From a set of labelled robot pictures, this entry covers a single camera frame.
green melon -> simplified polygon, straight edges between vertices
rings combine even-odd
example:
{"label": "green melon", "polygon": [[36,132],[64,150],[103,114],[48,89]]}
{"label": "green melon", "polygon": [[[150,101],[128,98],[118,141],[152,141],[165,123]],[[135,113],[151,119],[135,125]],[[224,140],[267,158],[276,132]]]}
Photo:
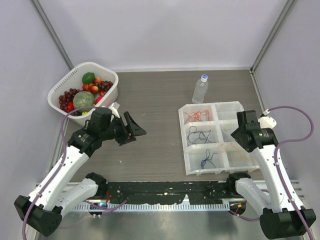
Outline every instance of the green melon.
{"label": "green melon", "polygon": [[[95,96],[91,92],[81,91],[78,92],[73,98],[73,106],[75,109],[82,107],[91,107],[95,105]],[[83,109],[80,112],[89,112],[91,108]]]}

bottle cap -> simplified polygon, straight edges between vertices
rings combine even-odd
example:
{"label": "bottle cap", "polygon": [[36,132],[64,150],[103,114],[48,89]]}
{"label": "bottle cap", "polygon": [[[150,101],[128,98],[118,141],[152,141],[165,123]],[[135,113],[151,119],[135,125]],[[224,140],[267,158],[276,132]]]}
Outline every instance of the bottle cap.
{"label": "bottle cap", "polygon": [[202,82],[206,82],[208,80],[208,76],[207,75],[202,75],[201,76],[201,81]]}

cable clip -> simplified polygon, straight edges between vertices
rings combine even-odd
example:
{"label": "cable clip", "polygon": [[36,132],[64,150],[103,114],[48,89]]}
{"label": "cable clip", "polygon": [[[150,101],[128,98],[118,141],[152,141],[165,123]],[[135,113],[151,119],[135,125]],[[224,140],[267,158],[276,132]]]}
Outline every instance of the cable clip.
{"label": "cable clip", "polygon": [[260,116],[265,117],[270,113],[269,109],[265,110]]}

fruit basket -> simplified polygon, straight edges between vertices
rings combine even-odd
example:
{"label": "fruit basket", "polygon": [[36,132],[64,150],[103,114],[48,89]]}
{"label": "fruit basket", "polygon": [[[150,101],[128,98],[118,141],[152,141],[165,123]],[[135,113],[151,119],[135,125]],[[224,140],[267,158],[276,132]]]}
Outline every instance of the fruit basket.
{"label": "fruit basket", "polygon": [[[118,75],[103,66],[100,66],[94,62],[84,62],[77,65],[67,75],[65,75],[49,92],[47,100],[49,105],[57,110],[59,113],[66,115],[67,113],[60,109],[59,97],[63,96],[65,92],[69,92],[71,89],[82,90],[83,82],[82,78],[86,73],[94,73],[96,77],[99,77],[102,81],[110,81],[113,83],[112,87],[105,93],[100,101],[95,105],[110,106],[118,97]],[[80,116],[68,116],[69,119],[77,124],[84,126],[86,120],[90,120],[91,114],[94,109],[91,109],[88,113]]]}

white wall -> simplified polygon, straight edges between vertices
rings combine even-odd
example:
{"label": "white wall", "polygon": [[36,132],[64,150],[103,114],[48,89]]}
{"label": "white wall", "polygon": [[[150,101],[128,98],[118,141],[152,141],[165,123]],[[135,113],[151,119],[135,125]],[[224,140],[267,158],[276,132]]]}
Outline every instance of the white wall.
{"label": "white wall", "polygon": [[[313,136],[283,148],[283,160],[320,218],[320,1],[298,0],[256,72],[267,108],[292,105],[314,121]],[[310,125],[300,113],[277,110],[279,140],[300,138]]]}
{"label": "white wall", "polygon": [[40,0],[74,65],[251,67],[286,0]]}
{"label": "white wall", "polygon": [[67,66],[28,0],[0,1],[0,239],[21,239],[14,207],[43,179],[62,118],[47,102]]}

